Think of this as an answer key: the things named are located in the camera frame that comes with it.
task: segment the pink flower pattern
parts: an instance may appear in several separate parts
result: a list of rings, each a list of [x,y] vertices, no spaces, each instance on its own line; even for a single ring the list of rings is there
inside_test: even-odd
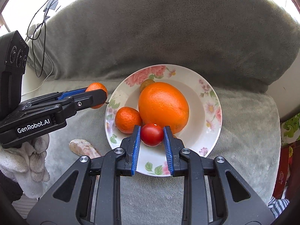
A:
[[[208,93],[210,90],[210,86],[209,85],[203,85],[202,89],[204,90],[204,93]]]
[[[166,68],[167,68],[166,66],[158,65],[158,66],[151,67],[150,70],[155,76],[161,77],[164,75]]]
[[[170,77],[172,77],[175,74],[176,74],[175,69],[173,69],[172,71],[168,72],[168,76],[167,77],[170,78]]]
[[[208,153],[208,148],[203,147],[200,151],[199,151],[199,155],[202,157],[205,157],[205,155]]]
[[[134,85],[140,85],[143,83],[146,79],[149,78],[149,75],[153,74],[153,77],[156,78],[162,78],[164,76],[164,72],[166,71],[166,66],[164,65],[157,65],[153,67],[148,67],[143,70],[140,70],[133,75],[129,76],[128,79],[125,80],[126,84],[130,87]]]
[[[150,68],[145,68],[128,77],[128,79],[126,79],[125,82],[130,87],[134,86],[135,84],[140,85],[146,79],[148,79],[148,75],[150,72],[151,72]]]
[[[221,107],[219,107],[219,108],[216,110],[215,116],[216,116],[216,119],[217,119],[217,120],[219,121],[219,123],[221,124],[221,123],[222,123],[222,111],[221,111]]]
[[[205,110],[209,114],[214,114],[215,112],[215,105],[211,102],[208,102],[205,106]]]
[[[163,169],[163,175],[168,175],[168,174],[170,174],[169,169],[168,169],[168,164],[167,164],[167,162],[164,162],[164,163],[163,163],[162,169]]]
[[[109,119],[106,119],[106,129],[109,135],[112,134],[113,127],[116,127],[115,125],[115,116],[117,114],[118,109],[113,109],[112,107],[107,108],[107,116],[112,114],[112,117]]]

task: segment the gray cushion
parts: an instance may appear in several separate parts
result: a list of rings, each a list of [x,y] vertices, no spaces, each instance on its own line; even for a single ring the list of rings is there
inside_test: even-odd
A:
[[[121,82],[101,81],[109,97]],[[71,90],[87,86],[91,81],[46,82],[36,92]],[[223,126],[218,142],[209,158],[224,156],[251,187],[268,204],[279,162],[279,117],[273,99],[266,94],[215,88],[223,113]],[[69,150],[73,139],[86,139],[105,154],[111,148],[104,130],[105,106],[79,111],[63,129],[50,133],[46,167],[51,179],[45,191],[78,158]],[[182,178],[156,178],[137,173],[121,179],[123,224],[179,224],[183,202]]]
[[[105,80],[169,63],[265,91],[296,58],[299,37],[269,0],[76,0],[49,19],[46,44],[55,79]],[[52,69],[47,57],[44,69]]]

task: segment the cherry tomato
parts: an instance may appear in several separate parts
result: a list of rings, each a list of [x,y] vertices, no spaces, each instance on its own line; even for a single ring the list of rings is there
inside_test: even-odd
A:
[[[156,124],[146,124],[141,129],[141,140],[147,146],[158,146],[164,139],[163,129]]]

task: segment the black cable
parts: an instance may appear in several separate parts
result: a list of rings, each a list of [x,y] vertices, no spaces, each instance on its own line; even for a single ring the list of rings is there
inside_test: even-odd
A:
[[[32,20],[34,19],[35,15],[38,13],[38,11],[40,11],[40,9],[41,9],[46,3],[45,3],[45,4],[44,4],[44,5],[43,5],[43,6],[35,13],[35,15],[33,16],[32,20],[31,20],[31,22],[30,22],[30,24],[29,24],[29,26],[28,26],[28,30],[27,30],[27,37],[28,37],[29,39],[31,39],[31,46],[32,46],[32,53],[33,53],[33,62],[34,62],[34,70],[35,70],[35,74],[36,74],[36,76],[37,76],[38,78],[41,77],[41,75],[42,75],[42,73],[43,73],[44,61],[45,61],[45,49],[46,49],[46,16],[47,16],[47,14],[48,14],[48,12],[49,12],[50,7],[51,7],[56,1],[58,1],[58,0],[53,0],[53,1],[49,4],[48,8],[47,8],[46,11],[44,12],[44,19],[43,19],[43,22],[42,22],[41,24],[39,24],[39,25],[36,27],[36,29],[35,29],[34,32],[33,32],[32,38],[30,38],[30,37],[28,36],[28,30],[29,30],[30,24],[31,24]],[[35,64],[35,53],[34,53],[34,45],[33,45],[33,41],[34,41],[34,40],[37,40],[37,39],[39,38],[39,36],[40,36],[40,34],[41,34],[41,29],[42,29],[42,28],[40,29],[38,36],[37,36],[36,38],[34,38],[34,36],[35,36],[35,33],[37,32],[37,30],[39,29],[39,27],[42,27],[43,25],[44,25],[44,33],[45,33],[45,36],[44,36],[44,47],[43,47],[43,61],[42,61],[41,72],[40,72],[40,74],[38,75],[37,70],[36,70],[36,64]]]
[[[47,0],[45,3],[44,3],[44,5],[43,6],[41,6],[40,7],[40,9],[38,9],[37,10],[37,12],[34,14],[34,16],[32,17],[32,19],[31,19],[31,21],[30,21],[30,23],[29,23],[29,25],[28,25],[28,28],[27,28],[27,33],[26,33],[26,36],[27,36],[27,38],[29,38],[29,39],[34,39],[33,37],[32,38],[30,38],[29,36],[28,36],[28,31],[29,31],[29,27],[30,27],[30,25],[31,25],[31,22],[33,21],[33,19],[35,18],[35,16],[36,16],[36,14],[46,5],[46,3],[48,2],[49,0]]]
[[[61,7],[61,6],[59,6],[58,9],[59,9],[60,7]],[[56,9],[55,12],[57,12],[58,9]]]

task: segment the green leaf pattern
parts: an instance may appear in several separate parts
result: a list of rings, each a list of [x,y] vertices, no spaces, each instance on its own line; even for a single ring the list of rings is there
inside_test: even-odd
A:
[[[116,144],[116,143],[117,143],[117,141],[116,141],[116,136],[114,137],[114,134],[111,136],[110,142],[112,142],[113,144]]]
[[[149,174],[163,175],[163,165],[157,166],[156,168],[154,168],[153,171],[153,164],[151,162],[147,162],[145,164],[145,169],[148,171]]]
[[[164,76],[162,75],[162,76],[157,76],[157,75],[154,75],[154,74],[152,74],[156,79],[162,79]]]
[[[116,103],[116,100],[115,99],[112,99],[109,101],[109,104],[107,107],[111,107],[112,109],[118,109],[120,106],[120,102],[119,103]]]
[[[151,162],[147,162],[145,165],[145,169],[149,172],[152,172],[153,164]]]
[[[215,92],[214,92],[213,90],[211,90],[211,91],[209,92],[209,94],[210,94],[211,97],[217,97],[216,94],[215,94]]]
[[[200,93],[200,96],[203,98],[204,96],[209,96],[208,92]]]

